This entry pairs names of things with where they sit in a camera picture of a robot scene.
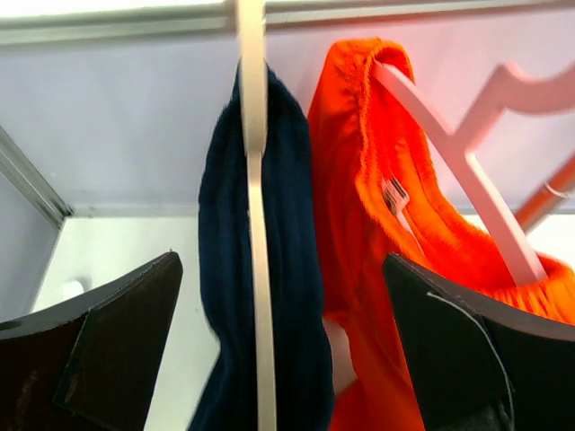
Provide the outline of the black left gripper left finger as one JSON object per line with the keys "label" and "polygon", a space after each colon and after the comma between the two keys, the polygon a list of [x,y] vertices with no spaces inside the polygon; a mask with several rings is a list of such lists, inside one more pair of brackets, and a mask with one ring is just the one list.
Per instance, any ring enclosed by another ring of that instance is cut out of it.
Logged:
{"label": "black left gripper left finger", "polygon": [[173,251],[1,324],[3,430],[141,430],[178,299]]}

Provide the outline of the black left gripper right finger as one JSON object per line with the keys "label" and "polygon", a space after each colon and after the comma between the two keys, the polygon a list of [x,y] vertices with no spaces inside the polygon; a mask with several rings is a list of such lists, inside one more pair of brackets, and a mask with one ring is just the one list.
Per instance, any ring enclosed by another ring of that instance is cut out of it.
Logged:
{"label": "black left gripper right finger", "polygon": [[383,273],[428,430],[572,430],[574,328],[390,254]]}

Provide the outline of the navy blue shorts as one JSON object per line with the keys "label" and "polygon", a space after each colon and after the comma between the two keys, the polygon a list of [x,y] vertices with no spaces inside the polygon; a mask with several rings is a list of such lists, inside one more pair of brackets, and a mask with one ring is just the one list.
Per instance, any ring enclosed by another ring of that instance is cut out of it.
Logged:
{"label": "navy blue shorts", "polygon": [[[262,192],[269,254],[278,427],[325,430],[335,396],[322,322],[323,280],[312,198],[311,143],[298,102],[269,74]],[[199,272],[204,312],[220,353],[193,430],[257,427],[252,256],[239,92],[215,126],[199,191]]]}

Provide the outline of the orange shorts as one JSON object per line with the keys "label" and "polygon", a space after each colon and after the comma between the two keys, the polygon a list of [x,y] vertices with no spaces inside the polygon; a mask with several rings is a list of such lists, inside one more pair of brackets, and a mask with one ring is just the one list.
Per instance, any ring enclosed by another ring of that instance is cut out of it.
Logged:
{"label": "orange shorts", "polygon": [[574,328],[574,274],[537,254],[546,277],[518,285],[488,229],[424,130],[374,77],[413,81],[403,48],[332,45],[308,113],[324,313],[349,340],[334,430],[428,430],[383,273],[400,255],[476,293]]}

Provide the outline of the pink plastic hanger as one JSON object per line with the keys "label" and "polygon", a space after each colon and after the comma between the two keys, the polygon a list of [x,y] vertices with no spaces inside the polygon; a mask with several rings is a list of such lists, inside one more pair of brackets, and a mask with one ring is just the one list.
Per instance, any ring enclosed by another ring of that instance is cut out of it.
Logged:
{"label": "pink plastic hanger", "polygon": [[505,110],[553,115],[574,108],[574,65],[536,78],[513,64],[495,67],[473,104],[453,130],[424,93],[397,67],[376,62],[374,77],[424,130],[488,229],[518,285],[546,277],[544,267],[517,219],[475,157],[475,150]]}

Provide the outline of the beige plastic hanger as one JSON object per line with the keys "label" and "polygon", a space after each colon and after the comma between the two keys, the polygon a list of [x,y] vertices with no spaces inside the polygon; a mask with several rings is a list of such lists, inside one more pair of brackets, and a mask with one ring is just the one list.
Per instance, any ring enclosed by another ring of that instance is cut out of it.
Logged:
{"label": "beige plastic hanger", "polygon": [[236,3],[241,55],[240,97],[246,157],[252,290],[255,321],[258,428],[277,428],[273,319],[262,195],[262,160],[267,143],[268,68],[265,62],[265,3]]}

